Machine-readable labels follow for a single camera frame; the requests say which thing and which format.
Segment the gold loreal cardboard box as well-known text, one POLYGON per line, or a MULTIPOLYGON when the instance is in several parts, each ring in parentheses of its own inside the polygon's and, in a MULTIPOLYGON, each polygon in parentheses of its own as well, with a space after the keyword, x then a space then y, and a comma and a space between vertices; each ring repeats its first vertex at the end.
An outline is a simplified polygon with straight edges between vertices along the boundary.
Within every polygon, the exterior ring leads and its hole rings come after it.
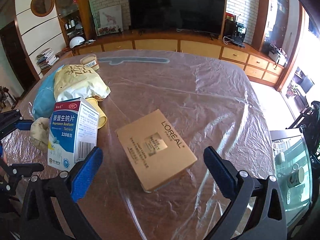
POLYGON ((166 185, 197 161, 159 109, 117 129, 116 134, 145 192, 166 185))

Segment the blue white medicine box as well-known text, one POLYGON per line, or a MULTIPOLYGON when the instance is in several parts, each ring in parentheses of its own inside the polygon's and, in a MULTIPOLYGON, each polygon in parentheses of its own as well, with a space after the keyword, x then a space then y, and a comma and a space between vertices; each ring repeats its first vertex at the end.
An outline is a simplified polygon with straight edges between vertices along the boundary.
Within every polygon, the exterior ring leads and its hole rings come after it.
POLYGON ((98 112, 84 98, 56 102, 50 119, 47 163, 70 171, 97 145, 98 112))

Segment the red flower picture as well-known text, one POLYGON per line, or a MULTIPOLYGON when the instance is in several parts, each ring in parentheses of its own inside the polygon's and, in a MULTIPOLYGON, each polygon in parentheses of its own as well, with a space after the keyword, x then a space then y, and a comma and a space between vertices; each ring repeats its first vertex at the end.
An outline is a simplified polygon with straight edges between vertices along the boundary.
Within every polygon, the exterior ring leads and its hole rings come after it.
POLYGON ((110 27, 100 27, 98 28, 97 35, 103 36, 108 34, 118 33, 118 27, 110 26, 110 27))

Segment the yellow paper bag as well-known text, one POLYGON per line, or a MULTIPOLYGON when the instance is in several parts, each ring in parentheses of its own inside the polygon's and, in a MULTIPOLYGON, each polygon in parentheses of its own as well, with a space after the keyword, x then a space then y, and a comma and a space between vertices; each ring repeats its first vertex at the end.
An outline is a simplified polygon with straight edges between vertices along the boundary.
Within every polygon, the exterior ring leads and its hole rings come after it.
POLYGON ((68 64, 56 71, 54 76, 54 98, 56 102, 76 98, 95 98, 102 101, 111 90, 100 75, 91 67, 68 64))

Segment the black coffee machine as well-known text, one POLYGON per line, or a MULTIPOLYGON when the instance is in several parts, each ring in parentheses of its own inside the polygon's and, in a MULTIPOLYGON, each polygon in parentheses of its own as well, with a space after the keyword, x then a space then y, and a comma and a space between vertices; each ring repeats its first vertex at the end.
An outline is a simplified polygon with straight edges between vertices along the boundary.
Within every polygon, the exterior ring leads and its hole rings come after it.
POLYGON ((246 30, 247 28, 242 23, 225 20, 222 40, 225 44, 231 43, 241 48, 245 48, 244 39, 246 30))

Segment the white helmet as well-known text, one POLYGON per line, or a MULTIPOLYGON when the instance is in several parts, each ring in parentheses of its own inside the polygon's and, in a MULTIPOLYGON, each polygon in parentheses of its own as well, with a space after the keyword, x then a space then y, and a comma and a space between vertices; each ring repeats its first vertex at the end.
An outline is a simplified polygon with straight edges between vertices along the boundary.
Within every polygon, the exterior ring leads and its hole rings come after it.
POLYGON ((76 46, 82 45, 83 43, 85 43, 85 39, 81 36, 76 36, 70 40, 69 48, 73 49, 76 46))

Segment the beige paper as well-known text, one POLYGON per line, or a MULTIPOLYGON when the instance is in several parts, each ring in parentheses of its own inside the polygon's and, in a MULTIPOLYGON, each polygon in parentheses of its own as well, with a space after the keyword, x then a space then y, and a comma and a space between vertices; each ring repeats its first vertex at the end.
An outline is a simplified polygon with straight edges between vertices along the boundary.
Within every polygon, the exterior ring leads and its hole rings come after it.
POLYGON ((31 142, 42 152, 48 150, 49 124, 50 120, 48 118, 40 117, 32 123, 30 128, 31 142))

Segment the glass side table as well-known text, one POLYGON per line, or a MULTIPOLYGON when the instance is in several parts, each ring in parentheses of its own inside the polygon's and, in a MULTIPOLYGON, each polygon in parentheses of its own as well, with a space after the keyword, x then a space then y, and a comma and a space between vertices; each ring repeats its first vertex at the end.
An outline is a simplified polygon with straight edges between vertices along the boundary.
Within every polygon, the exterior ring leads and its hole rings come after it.
POLYGON ((291 227, 303 217, 312 202, 310 155, 299 129, 271 131, 270 135, 286 223, 291 227))

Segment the round wooden wall frame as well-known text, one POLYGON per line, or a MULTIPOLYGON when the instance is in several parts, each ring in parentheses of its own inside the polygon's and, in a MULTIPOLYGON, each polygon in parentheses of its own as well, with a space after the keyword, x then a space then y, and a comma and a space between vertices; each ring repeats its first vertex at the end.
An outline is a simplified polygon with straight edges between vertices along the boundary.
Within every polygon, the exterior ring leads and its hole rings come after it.
POLYGON ((31 12, 38 17, 49 15, 54 8, 54 0, 31 0, 31 12))

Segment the stack of books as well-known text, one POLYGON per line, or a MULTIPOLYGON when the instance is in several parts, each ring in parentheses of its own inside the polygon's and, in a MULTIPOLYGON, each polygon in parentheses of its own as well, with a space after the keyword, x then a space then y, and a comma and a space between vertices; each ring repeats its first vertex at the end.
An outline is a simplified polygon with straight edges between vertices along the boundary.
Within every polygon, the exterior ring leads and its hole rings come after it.
POLYGON ((52 48, 47 48, 37 55, 36 64, 40 69, 45 69, 55 64, 58 59, 52 48))

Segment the dark wooden chair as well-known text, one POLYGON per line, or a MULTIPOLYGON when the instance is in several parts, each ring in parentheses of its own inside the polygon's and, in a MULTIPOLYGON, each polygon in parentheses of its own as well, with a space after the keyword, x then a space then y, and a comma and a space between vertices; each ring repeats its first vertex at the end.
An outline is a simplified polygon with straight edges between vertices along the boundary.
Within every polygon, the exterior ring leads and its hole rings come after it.
POLYGON ((313 101, 299 117, 288 127, 298 128, 304 135, 308 152, 319 160, 319 101, 313 101))

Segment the orange plastic cup with lid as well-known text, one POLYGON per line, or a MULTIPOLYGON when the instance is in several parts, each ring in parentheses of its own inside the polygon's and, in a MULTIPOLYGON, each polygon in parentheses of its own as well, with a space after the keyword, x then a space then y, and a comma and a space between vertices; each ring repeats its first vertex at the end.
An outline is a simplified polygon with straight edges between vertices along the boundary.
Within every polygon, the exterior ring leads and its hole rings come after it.
POLYGON ((100 68, 98 58, 95 54, 90 54, 83 57, 80 60, 80 63, 83 64, 85 67, 92 68, 95 71, 100 68))

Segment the yellow cardboard tube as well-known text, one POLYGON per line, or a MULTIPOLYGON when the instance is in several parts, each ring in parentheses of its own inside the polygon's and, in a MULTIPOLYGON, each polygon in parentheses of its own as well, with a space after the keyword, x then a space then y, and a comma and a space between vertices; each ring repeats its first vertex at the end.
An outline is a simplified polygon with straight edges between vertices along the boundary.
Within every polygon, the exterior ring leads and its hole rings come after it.
POLYGON ((98 120, 98 129, 102 128, 107 123, 107 116, 103 112, 103 110, 99 107, 98 101, 95 98, 87 98, 86 99, 89 104, 98 112, 99 120, 98 120))

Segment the large black television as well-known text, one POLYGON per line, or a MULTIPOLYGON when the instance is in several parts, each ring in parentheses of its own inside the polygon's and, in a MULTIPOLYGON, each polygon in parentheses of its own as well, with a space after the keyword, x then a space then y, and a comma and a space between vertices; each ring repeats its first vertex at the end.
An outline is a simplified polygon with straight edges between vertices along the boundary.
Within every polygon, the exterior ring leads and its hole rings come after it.
POLYGON ((129 0, 133 29, 221 33, 225 0, 129 0))

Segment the blue plastic bag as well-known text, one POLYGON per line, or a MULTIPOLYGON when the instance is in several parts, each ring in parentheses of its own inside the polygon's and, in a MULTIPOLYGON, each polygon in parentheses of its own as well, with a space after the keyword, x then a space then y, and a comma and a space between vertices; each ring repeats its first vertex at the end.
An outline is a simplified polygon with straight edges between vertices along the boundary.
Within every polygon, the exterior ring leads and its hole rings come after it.
POLYGON ((33 103, 32 115, 34 120, 41 117, 50 118, 52 115, 56 103, 54 97, 55 74, 62 67, 63 65, 52 72, 52 74, 41 83, 33 103))

